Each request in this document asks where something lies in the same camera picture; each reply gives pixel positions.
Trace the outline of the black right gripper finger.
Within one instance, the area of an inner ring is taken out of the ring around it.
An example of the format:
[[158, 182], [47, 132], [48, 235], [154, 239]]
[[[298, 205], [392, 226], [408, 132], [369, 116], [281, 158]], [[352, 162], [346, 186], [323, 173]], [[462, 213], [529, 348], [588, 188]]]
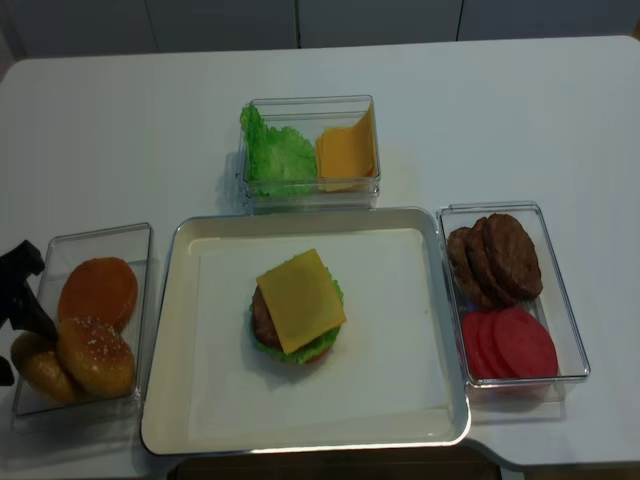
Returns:
[[0, 357], [0, 385], [12, 386], [15, 382], [11, 363], [4, 357]]

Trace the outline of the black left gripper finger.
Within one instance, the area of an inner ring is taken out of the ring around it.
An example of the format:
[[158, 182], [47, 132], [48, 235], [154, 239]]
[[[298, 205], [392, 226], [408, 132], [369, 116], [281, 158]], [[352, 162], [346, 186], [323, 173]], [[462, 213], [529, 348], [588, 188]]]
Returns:
[[56, 341], [57, 329], [43, 310], [27, 280], [45, 269], [40, 251], [28, 240], [1, 256], [1, 325], [9, 321], [13, 330], [33, 332]]

